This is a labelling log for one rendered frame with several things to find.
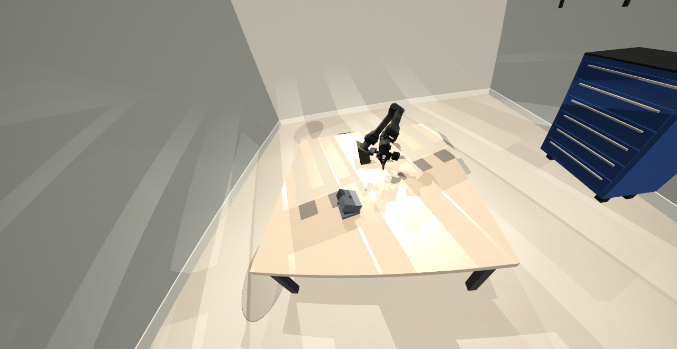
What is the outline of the grey square panel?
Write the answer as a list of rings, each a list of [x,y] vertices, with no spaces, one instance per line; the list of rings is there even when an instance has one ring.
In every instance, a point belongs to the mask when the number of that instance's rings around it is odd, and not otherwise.
[[[356,191],[339,188],[336,197],[342,219],[360,214],[362,203],[360,202]]]

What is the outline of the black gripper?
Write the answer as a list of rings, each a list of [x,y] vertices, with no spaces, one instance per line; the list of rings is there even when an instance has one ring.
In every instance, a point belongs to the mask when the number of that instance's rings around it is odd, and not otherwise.
[[[386,164],[387,160],[390,160],[390,159],[398,161],[399,156],[400,156],[400,152],[394,151],[393,153],[391,153],[391,152],[388,151],[388,152],[382,153],[382,152],[377,151],[377,148],[372,148],[372,147],[370,148],[368,155],[373,156],[375,153],[377,154],[376,157],[379,159],[381,165],[382,165],[382,156],[383,155],[386,155],[385,160],[384,160],[384,165]]]

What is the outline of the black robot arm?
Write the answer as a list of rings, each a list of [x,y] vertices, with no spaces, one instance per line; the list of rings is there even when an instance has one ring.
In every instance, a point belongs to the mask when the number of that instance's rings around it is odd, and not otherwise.
[[[405,109],[403,109],[403,107],[393,103],[388,110],[388,114],[383,118],[383,121],[379,126],[375,130],[372,130],[370,134],[365,135],[364,142],[361,143],[360,147],[365,149],[365,151],[368,151],[369,146],[371,144],[375,145],[379,140],[379,152],[385,153],[391,151],[390,143],[394,143],[398,138],[400,131],[399,123],[404,112]],[[382,134],[380,134],[381,132]]]

